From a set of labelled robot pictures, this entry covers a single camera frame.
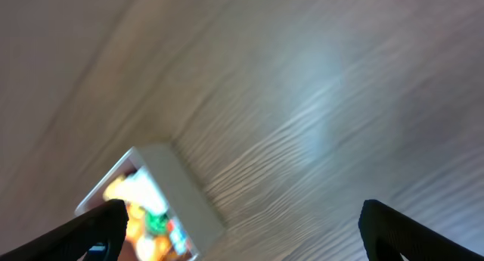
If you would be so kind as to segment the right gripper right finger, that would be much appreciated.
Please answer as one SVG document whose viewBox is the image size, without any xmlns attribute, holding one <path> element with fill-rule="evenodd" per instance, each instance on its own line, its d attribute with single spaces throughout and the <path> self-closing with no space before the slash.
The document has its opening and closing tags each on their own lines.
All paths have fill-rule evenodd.
<svg viewBox="0 0 484 261">
<path fill-rule="evenodd" d="M 483 256 L 378 200 L 364 201 L 358 228 L 370 261 L 483 261 Z"/>
</svg>

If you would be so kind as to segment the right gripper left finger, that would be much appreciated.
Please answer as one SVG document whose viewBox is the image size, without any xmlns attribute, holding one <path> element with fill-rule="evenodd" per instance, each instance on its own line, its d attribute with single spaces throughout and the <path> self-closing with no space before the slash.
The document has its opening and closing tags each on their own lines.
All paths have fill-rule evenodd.
<svg viewBox="0 0 484 261">
<path fill-rule="evenodd" d="M 3 261 L 117 261 L 129 221 L 122 200 L 109 200 L 56 229 L 1 255 Z"/>
</svg>

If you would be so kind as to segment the orange plastic duck toy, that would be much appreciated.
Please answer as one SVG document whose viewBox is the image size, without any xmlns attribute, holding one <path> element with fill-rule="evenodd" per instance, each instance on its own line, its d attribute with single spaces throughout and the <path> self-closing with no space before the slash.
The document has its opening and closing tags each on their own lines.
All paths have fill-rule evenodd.
<svg viewBox="0 0 484 261">
<path fill-rule="evenodd" d="M 168 232 L 166 235 L 159 236 L 150 234 L 144 224 L 147 211 L 136 204 L 128 204 L 127 212 L 129 221 L 126 229 L 126 240 L 134 247 L 138 260 L 163 260 L 171 250 Z"/>
</svg>

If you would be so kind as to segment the green round plastic cap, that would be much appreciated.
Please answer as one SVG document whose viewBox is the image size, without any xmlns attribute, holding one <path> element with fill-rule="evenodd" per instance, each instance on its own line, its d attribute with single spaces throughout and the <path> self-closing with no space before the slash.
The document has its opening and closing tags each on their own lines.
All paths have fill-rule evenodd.
<svg viewBox="0 0 484 261">
<path fill-rule="evenodd" d="M 144 218 L 144 224 L 147 231 L 155 236 L 166 235 L 167 224 L 169 222 L 169 217 L 166 214 L 155 215 L 153 213 L 147 212 Z"/>
</svg>

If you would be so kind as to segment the colourful puzzle cube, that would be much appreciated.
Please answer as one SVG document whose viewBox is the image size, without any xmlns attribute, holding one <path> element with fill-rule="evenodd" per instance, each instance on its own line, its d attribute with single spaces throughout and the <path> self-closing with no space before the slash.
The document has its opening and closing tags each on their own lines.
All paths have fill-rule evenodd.
<svg viewBox="0 0 484 261">
<path fill-rule="evenodd" d="M 166 225 L 171 243 L 170 254 L 173 260 L 195 260 L 198 252 L 177 218 L 171 218 Z"/>
</svg>

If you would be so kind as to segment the white plush duck toy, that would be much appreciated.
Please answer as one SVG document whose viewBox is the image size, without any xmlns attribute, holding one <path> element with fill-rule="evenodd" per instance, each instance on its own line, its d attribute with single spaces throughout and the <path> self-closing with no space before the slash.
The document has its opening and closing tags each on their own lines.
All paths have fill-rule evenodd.
<svg viewBox="0 0 484 261">
<path fill-rule="evenodd" d="M 104 190 L 103 199 L 136 204 L 155 216 L 165 214 L 169 205 L 147 167 L 129 175 L 117 176 Z"/>
</svg>

